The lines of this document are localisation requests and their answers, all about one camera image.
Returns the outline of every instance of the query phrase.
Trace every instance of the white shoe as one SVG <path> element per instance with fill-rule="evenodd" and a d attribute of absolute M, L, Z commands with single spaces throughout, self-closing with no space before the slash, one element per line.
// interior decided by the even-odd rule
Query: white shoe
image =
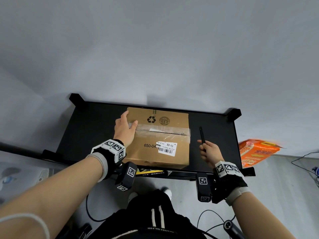
<path fill-rule="evenodd" d="M 138 196 L 138 193 L 136 193 L 136 192 L 130 193 L 130 195 L 129 195 L 129 202 L 130 202 L 132 199 L 134 199 L 135 197 L 137 197 L 137 196 Z"/>
<path fill-rule="evenodd" d="M 172 201 L 172 191 L 169 188 L 162 188 L 162 191 L 167 194 L 167 196 L 169 197 L 170 201 Z"/>

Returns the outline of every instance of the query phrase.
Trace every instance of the gray floor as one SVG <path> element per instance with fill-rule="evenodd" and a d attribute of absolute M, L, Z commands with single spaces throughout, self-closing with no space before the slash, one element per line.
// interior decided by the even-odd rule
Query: gray floor
<path fill-rule="evenodd" d="M 253 193 L 296 238 L 316 238 L 319 234 L 319 189 L 308 172 L 291 165 L 290 161 L 290 158 L 270 157 L 257 164 L 257 176 L 247 177 L 246 181 Z M 319 166 L 319 160 L 303 160 L 303 166 L 308 169 L 315 165 Z M 145 177 L 136 178 L 133 189 L 127 192 L 116 189 L 113 180 L 97 184 L 89 195 L 90 214 L 98 220 L 106 218 L 118 209 L 126 208 L 128 195 L 132 191 L 146 193 L 163 186 L 172 190 L 175 211 L 188 217 L 193 225 L 197 224 L 199 215 L 207 209 L 216 211 L 224 220 L 234 215 L 232 208 L 225 202 L 217 205 L 199 202 L 195 182 Z M 90 222 L 93 229 L 101 224 L 88 218 L 84 203 L 75 213 L 75 218 L 79 225 Z M 202 215 L 198 227 L 207 230 L 221 222 L 216 214 L 208 211 Z M 222 227 L 214 228 L 210 233 L 219 239 L 229 238 Z"/>

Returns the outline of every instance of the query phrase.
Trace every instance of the black shorts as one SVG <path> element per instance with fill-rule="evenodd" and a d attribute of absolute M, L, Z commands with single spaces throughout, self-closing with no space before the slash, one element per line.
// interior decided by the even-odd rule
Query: black shorts
<path fill-rule="evenodd" d="M 163 211 L 165 229 L 183 238 L 206 239 L 187 217 L 175 213 L 169 197 L 160 190 L 133 198 L 127 209 L 121 209 L 108 217 L 89 238 L 109 239 L 132 230 L 151 228 L 152 209 L 155 212 L 156 227 L 161 228 L 159 206 Z"/>

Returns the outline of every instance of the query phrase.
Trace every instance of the brown cardboard box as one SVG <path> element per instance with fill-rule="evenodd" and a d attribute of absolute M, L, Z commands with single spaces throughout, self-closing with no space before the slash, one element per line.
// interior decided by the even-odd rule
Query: brown cardboard box
<path fill-rule="evenodd" d="M 188 114 L 129 107 L 128 123 L 138 120 L 135 137 L 123 162 L 182 169 L 189 165 L 190 130 Z M 159 153 L 156 142 L 176 144 L 175 155 Z"/>

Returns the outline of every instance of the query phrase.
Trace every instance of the person's left hand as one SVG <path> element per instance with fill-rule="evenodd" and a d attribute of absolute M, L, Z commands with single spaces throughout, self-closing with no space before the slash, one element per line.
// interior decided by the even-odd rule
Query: person's left hand
<path fill-rule="evenodd" d="M 121 140 L 125 147 L 128 147 L 133 139 L 136 127 L 138 126 L 138 121 L 134 121 L 129 128 L 129 124 L 127 123 L 126 116 L 129 111 L 124 112 L 121 115 L 121 118 L 115 120 L 115 133 L 113 139 Z"/>

